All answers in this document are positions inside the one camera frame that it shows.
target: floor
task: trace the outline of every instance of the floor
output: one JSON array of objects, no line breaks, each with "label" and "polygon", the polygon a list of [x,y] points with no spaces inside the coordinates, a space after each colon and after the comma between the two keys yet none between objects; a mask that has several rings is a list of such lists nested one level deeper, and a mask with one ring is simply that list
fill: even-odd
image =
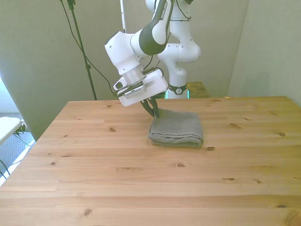
[{"label": "floor", "polygon": [[[20,113],[0,113],[0,117],[14,117],[22,119]],[[34,144],[34,139],[31,133],[20,134],[21,138],[28,144]],[[0,145],[0,159],[9,168],[9,171],[12,172],[18,165],[13,163],[19,162],[29,151],[30,147],[27,147],[22,142],[20,142],[16,137],[10,136],[3,144]],[[1,172],[5,172],[5,168],[0,164]],[[0,177],[0,185],[5,181],[4,177]]]}]

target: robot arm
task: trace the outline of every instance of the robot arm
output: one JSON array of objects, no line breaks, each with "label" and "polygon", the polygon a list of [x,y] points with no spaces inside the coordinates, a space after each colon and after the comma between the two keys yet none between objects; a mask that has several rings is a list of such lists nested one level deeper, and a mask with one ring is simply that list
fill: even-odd
[{"label": "robot arm", "polygon": [[[116,66],[121,78],[114,85],[124,106],[141,102],[152,115],[158,115],[154,95],[169,89],[174,97],[187,96],[187,73],[177,62],[196,61],[201,54],[190,33],[190,4],[193,0],[146,0],[154,13],[152,21],[135,34],[118,32],[105,44],[105,49]],[[167,45],[167,31],[180,43]],[[158,54],[168,68],[170,83],[167,84],[161,70],[146,74],[140,59]],[[153,105],[151,109],[147,100]]]},{"label": "robot arm", "polygon": [[201,49],[190,33],[191,2],[192,0],[175,0],[170,32],[180,43],[169,43],[158,55],[169,71],[168,98],[187,98],[187,72],[177,63],[194,62],[201,55]]},{"label": "robot arm", "polygon": [[[152,96],[168,87],[160,70],[145,75],[140,59],[159,54],[167,44],[167,31],[174,8],[174,0],[153,0],[155,13],[152,21],[135,34],[118,32],[105,44],[105,49],[121,78],[113,86],[124,106],[141,102],[153,116],[158,107]],[[149,99],[154,107],[148,107]]]}]

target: folded towel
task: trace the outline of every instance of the folded towel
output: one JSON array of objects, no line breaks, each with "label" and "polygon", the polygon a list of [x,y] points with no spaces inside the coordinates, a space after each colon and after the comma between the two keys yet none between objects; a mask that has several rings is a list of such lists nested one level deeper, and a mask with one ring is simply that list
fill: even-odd
[{"label": "folded towel", "polygon": [[201,147],[203,130],[198,115],[159,109],[160,117],[154,118],[149,139],[155,145],[173,147]]}]

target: wall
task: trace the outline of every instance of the wall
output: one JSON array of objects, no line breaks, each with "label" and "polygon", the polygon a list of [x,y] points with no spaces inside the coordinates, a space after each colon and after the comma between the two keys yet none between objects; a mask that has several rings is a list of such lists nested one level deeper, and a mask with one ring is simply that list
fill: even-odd
[{"label": "wall", "polygon": [[[202,57],[183,66],[188,71],[188,81],[202,81],[212,97],[228,93],[248,2],[196,0],[191,5],[191,32],[202,49]],[[124,7],[127,32],[136,32],[151,21],[152,13],[144,0],[124,0]]]},{"label": "wall", "polygon": [[0,77],[0,113],[17,112],[19,111]]},{"label": "wall", "polygon": [[229,95],[288,96],[301,105],[301,2],[250,0]]},{"label": "wall", "polygon": [[[75,12],[88,57],[117,81],[104,44],[122,29],[120,1],[77,0]],[[68,101],[93,99],[83,56],[59,0],[3,0],[0,21],[2,80],[38,139]],[[98,98],[113,99],[105,80],[92,77]]]}]

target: wood grain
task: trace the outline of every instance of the wood grain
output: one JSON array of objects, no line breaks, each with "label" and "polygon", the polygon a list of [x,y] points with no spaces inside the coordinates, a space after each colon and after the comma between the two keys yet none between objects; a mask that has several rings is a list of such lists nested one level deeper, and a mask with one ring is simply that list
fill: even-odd
[{"label": "wood grain", "polygon": [[4,226],[301,226],[301,108],[286,97],[159,100],[200,149],[152,145],[140,105],[69,102],[0,188]]}]

